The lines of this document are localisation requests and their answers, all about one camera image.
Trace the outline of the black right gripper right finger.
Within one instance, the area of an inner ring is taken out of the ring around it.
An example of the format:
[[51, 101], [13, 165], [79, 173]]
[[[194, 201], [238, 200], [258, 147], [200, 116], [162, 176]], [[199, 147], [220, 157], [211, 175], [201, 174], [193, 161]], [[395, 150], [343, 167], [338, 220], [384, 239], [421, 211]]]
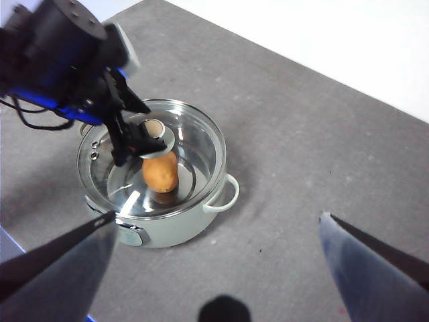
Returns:
[[318, 219], [326, 263], [352, 321], [427, 321], [428, 263], [329, 212]]

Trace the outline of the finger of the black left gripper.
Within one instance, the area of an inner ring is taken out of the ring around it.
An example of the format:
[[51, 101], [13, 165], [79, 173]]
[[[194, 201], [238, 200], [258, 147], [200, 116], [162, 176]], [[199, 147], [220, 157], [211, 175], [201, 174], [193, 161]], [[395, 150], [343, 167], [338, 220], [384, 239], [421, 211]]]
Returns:
[[140, 157], [161, 152], [167, 145], [160, 138], [151, 136], [143, 123], [126, 123], [121, 113], [105, 120], [113, 149], [116, 166], [123, 166], [130, 157]]
[[121, 72], [110, 72], [118, 95], [123, 102], [124, 110], [134, 113], [150, 113], [151, 109], [132, 91], [128, 86], [126, 78]]

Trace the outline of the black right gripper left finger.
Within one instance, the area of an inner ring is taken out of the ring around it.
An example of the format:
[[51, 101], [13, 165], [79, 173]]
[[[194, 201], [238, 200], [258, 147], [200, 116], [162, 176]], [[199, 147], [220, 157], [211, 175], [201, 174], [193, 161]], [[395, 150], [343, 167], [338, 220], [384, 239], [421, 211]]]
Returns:
[[110, 211], [1, 263], [1, 320], [86, 321], [117, 243], [115, 219]]

